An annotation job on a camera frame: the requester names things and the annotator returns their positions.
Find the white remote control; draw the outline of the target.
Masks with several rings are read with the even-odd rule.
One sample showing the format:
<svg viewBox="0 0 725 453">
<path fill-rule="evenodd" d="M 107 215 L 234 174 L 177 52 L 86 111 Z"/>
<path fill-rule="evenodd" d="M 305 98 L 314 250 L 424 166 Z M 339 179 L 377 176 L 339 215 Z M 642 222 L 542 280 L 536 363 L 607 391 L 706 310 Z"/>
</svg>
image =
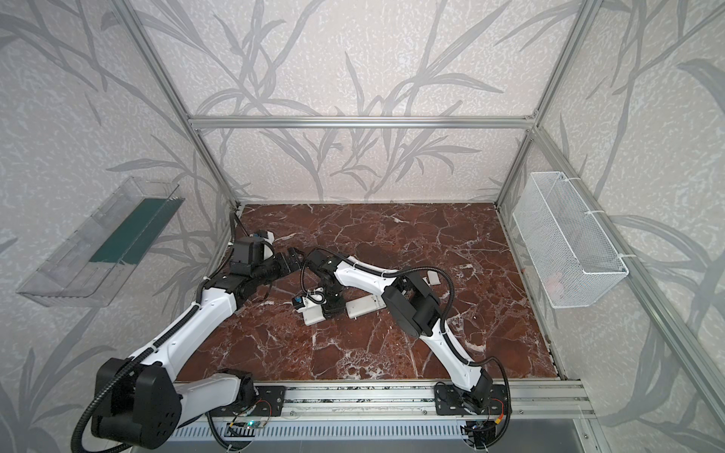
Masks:
<svg viewBox="0 0 725 453">
<path fill-rule="evenodd" d="M 298 311 L 302 314 L 306 326 L 313 326 L 326 320 L 322 306 L 308 300 L 304 301 L 304 306 Z"/>
<path fill-rule="evenodd" d="M 384 308 L 385 302 L 380 296 L 375 296 L 375 294 L 360 297 L 346 303 L 347 316 L 350 319 L 357 319 Z"/>
</svg>

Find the white battery cover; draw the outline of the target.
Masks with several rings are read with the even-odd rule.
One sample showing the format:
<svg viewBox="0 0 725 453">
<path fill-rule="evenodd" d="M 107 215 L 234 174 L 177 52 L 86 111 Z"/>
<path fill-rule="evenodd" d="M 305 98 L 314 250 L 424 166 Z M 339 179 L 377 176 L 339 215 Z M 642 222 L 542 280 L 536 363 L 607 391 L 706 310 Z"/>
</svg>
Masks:
<svg viewBox="0 0 725 453">
<path fill-rule="evenodd" d="M 439 274 L 435 271 L 428 271 L 426 281 L 430 286 L 436 286 L 441 284 Z"/>
</svg>

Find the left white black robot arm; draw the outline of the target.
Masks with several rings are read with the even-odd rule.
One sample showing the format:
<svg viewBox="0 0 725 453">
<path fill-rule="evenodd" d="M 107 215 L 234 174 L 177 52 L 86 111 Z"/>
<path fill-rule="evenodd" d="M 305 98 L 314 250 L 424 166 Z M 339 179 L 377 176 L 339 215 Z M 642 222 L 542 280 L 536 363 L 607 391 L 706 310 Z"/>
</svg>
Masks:
<svg viewBox="0 0 725 453">
<path fill-rule="evenodd" d="M 254 409 L 260 397 L 248 372 L 224 369 L 185 384 L 176 379 L 196 349 L 259 287 L 298 271 L 304 258 L 294 247 L 274 252 L 264 237 L 236 241 L 228 263 L 202 280 L 196 299 L 179 318 L 130 357 L 101 366 L 94 399 L 73 431 L 72 451 L 85 451 L 85 430 L 114 441 L 115 452 L 155 449 L 177 428 L 210 411 L 228 406 Z"/>
</svg>

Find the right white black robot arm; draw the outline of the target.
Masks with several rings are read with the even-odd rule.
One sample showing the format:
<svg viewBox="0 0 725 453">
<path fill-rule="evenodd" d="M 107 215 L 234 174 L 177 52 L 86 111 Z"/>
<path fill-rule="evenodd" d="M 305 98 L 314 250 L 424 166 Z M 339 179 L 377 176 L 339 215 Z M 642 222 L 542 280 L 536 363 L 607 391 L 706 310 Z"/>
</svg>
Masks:
<svg viewBox="0 0 725 453">
<path fill-rule="evenodd" d="M 488 411 L 494 379 L 486 366 L 497 359 L 474 361 L 447 325 L 455 287 L 445 271 L 432 266 L 379 268 L 317 247 L 301 264 L 300 286 L 301 293 L 292 302 L 308 326 L 345 311 L 345 290 L 370 294 L 406 334 L 422 340 L 443 364 L 455 394 L 452 407 L 471 414 Z"/>
</svg>

